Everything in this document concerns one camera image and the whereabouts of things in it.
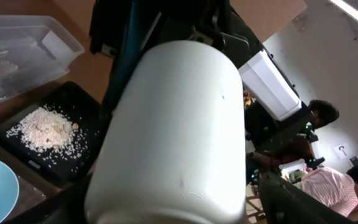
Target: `clear plastic container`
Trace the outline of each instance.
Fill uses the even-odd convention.
[[[0,16],[0,102],[68,73],[83,52],[50,16]]]

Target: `black tray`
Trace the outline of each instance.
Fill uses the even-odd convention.
[[[83,150],[80,158],[67,157],[68,160],[64,160],[53,152],[51,154],[52,159],[56,162],[56,164],[53,164],[51,159],[43,160],[52,149],[39,155],[40,153],[30,150],[21,143],[21,132],[17,136],[7,137],[8,130],[19,124],[29,113],[44,105],[67,115],[69,121],[77,123],[82,129],[83,139],[79,141],[79,144],[82,147],[87,145],[88,148]],[[77,84],[66,82],[45,99],[30,105],[1,124],[0,140],[6,150],[35,169],[44,178],[56,185],[63,185],[68,181],[75,181],[84,177],[96,160],[106,134],[109,119],[111,119],[109,117],[108,120],[103,120],[103,117],[101,105],[96,100]]]

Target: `striped shirt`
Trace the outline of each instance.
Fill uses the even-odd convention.
[[[306,174],[296,186],[345,217],[358,204],[352,177],[331,168],[323,167]]]

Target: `ceiling light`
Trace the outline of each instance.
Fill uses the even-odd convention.
[[[330,1],[358,22],[358,10],[356,10],[355,8],[353,8],[351,5],[344,2],[343,0],[330,0]]]

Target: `white wall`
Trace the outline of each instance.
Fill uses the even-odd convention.
[[[333,148],[346,144],[358,156],[358,41],[343,13],[325,0],[306,0],[307,10],[264,44],[296,85],[300,98],[328,100],[340,111],[335,123],[317,130],[325,166],[345,172]]]

